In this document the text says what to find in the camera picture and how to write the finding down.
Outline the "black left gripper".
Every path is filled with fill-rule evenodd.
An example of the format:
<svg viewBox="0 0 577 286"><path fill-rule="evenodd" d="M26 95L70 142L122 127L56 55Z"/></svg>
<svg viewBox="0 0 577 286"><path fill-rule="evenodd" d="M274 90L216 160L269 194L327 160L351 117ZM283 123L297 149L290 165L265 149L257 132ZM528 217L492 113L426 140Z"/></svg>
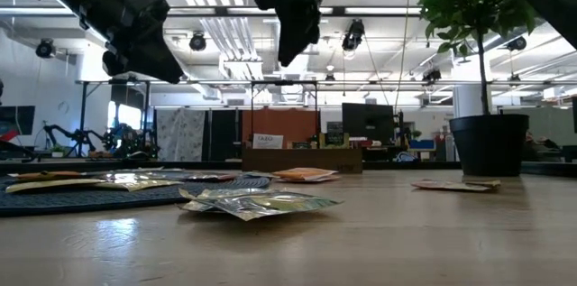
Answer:
<svg viewBox="0 0 577 286"><path fill-rule="evenodd" d="M184 72L163 38L168 11L166 0L124 0L102 57L108 76L132 71L170 84L180 82Z"/></svg>

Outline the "yellow Ahmad tea packet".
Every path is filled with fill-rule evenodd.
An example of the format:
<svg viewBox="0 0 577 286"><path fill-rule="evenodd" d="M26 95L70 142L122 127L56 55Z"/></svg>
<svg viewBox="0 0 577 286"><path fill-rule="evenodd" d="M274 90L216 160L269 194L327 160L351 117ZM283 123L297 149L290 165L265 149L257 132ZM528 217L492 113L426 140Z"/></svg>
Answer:
<svg viewBox="0 0 577 286"><path fill-rule="evenodd" d="M94 184L94 187L103 189L121 189L135 192L143 189L168 187L179 184L180 181L174 180L114 180L96 183Z"/></svg>
<svg viewBox="0 0 577 286"><path fill-rule="evenodd" d="M49 189L77 185L94 185L103 182L99 179L69 179L69 180L45 180L15 183L5 189L6 193L17 193L33 189Z"/></svg>

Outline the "white patterned curtain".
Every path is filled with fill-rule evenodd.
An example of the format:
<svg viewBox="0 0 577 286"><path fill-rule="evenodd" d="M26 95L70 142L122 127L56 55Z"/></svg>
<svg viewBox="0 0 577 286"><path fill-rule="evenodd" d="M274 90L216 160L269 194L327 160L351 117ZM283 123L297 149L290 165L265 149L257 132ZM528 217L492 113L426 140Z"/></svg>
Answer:
<svg viewBox="0 0 577 286"><path fill-rule="evenodd" d="M206 112L181 107L156 111L160 161L201 161Z"/></svg>

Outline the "orange partition panel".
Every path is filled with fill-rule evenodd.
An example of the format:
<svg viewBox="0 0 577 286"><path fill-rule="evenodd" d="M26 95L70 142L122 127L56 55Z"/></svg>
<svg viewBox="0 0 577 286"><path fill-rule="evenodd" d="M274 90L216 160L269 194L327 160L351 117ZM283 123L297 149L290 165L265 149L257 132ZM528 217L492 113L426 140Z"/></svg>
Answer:
<svg viewBox="0 0 577 286"><path fill-rule="evenodd" d="M243 111L242 141L248 142L253 133L283 136L283 147L288 142L304 142L316 135L316 112L302 108Z"/></svg>

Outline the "black partition panel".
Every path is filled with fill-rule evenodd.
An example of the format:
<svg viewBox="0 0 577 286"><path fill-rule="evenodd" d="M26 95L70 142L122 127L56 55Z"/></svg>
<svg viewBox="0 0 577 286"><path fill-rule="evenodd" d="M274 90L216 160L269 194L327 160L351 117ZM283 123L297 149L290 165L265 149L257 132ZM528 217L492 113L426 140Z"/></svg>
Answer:
<svg viewBox="0 0 577 286"><path fill-rule="evenodd" d="M239 157L242 141L243 111L213 110L210 119L210 161L226 161Z"/></svg>

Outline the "black computer monitor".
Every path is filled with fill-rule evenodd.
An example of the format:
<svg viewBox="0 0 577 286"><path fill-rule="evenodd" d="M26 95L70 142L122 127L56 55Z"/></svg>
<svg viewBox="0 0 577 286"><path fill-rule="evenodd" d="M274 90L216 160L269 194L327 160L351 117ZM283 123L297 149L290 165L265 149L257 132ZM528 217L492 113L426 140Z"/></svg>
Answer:
<svg viewBox="0 0 577 286"><path fill-rule="evenodd" d="M392 106L342 103L343 131L351 137L390 144L394 137Z"/></svg>

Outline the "brown wooden compartment box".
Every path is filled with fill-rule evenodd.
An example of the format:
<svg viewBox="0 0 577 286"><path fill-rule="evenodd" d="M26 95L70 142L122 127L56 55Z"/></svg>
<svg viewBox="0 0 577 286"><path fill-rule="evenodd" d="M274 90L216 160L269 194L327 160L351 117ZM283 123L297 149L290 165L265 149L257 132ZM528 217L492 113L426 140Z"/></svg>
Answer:
<svg viewBox="0 0 577 286"><path fill-rule="evenodd" d="M362 173L359 149L247 149L243 171L274 172L294 168L318 168L345 174Z"/></svg>

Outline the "round dark woven placemat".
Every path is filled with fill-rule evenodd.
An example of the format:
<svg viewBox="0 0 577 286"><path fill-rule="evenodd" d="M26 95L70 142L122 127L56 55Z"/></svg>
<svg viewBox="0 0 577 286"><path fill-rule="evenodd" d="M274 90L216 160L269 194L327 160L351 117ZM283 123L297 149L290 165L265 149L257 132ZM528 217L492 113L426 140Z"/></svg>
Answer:
<svg viewBox="0 0 577 286"><path fill-rule="evenodd" d="M180 189L193 195L198 195L206 189L266 189L270 185L270 180L267 178L243 178L221 182L184 182L180 185L138 191L59 187L42 191L7 193L5 189L14 183L15 178L13 177L0 177L0 217L25 217L173 205L186 201L180 196Z"/></svg>

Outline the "blue box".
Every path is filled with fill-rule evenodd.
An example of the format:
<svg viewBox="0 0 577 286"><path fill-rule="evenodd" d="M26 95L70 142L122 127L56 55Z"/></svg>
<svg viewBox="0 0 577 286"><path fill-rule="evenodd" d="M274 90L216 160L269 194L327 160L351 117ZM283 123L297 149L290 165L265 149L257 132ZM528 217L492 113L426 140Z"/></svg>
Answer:
<svg viewBox="0 0 577 286"><path fill-rule="evenodd" d="M413 151L434 152L436 150L436 143L435 140L410 140L408 149Z"/></svg>

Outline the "white pillar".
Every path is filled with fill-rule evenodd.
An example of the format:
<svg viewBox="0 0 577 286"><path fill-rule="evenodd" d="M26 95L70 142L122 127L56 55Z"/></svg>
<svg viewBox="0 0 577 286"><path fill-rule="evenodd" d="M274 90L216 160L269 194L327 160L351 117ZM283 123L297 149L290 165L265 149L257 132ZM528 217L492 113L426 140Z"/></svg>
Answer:
<svg viewBox="0 0 577 286"><path fill-rule="evenodd" d="M453 117L482 115L482 87L476 85L460 85L453 88Z"/></svg>

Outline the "green plant in black pot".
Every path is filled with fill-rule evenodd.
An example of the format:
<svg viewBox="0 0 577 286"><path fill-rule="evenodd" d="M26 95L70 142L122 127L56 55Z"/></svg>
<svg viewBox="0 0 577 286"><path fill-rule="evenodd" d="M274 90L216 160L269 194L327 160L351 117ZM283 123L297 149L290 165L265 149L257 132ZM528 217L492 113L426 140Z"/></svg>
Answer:
<svg viewBox="0 0 577 286"><path fill-rule="evenodd" d="M450 131L463 173L468 176L511 177L520 173L528 129L526 115L493 115L490 112L489 81L484 39L490 33L506 37L517 28L531 33L536 13L525 0L417 0L420 18L428 22L426 37L436 35L443 43L439 53L451 51L478 57L481 102L478 115L458 115Z"/></svg>

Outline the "grey-green partition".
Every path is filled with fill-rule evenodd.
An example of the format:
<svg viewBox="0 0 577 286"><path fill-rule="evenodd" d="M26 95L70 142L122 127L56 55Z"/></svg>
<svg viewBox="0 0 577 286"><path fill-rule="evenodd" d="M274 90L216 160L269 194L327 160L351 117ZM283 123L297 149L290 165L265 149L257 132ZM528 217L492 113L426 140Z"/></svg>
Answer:
<svg viewBox="0 0 577 286"><path fill-rule="evenodd" d="M570 108L520 107L503 108L504 114L519 114L529 117L528 131L534 138L546 137L560 146L577 145L573 113Z"/></svg>

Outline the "black background rig frame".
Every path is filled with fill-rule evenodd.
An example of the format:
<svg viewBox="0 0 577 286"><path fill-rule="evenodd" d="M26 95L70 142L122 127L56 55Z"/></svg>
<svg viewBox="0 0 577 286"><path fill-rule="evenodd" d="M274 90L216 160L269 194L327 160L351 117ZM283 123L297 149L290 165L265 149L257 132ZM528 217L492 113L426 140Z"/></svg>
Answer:
<svg viewBox="0 0 577 286"><path fill-rule="evenodd" d="M122 145L126 135L145 147L151 143L154 111L151 108L151 82L135 79L85 81L81 86L78 129L90 131L98 150L110 141L112 150Z"/></svg>

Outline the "dark wall monitor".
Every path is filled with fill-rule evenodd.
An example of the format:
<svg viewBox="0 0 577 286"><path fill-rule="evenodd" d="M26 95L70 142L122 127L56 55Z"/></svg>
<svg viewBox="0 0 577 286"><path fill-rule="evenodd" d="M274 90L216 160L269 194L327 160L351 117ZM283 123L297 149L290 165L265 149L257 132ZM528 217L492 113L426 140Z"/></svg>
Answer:
<svg viewBox="0 0 577 286"><path fill-rule="evenodd" d="M34 117L35 106L0 106L0 135L12 131L31 135Z"/></svg>

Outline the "black metal rig frame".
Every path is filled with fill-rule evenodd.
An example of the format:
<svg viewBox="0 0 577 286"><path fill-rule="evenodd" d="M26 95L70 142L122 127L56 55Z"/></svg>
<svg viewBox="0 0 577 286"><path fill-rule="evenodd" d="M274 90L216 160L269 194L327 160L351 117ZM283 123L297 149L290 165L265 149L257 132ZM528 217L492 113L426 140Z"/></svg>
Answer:
<svg viewBox="0 0 577 286"><path fill-rule="evenodd" d="M0 176L10 173L31 173L39 171L110 171L120 169L138 169L165 167L188 170L239 171L240 162L154 162L154 161L41 161L8 162L0 161ZM363 162L366 171L426 171L459 170L459 162ZM526 161L521 165L522 174L544 175L564 178L577 178L577 163Z"/></svg>

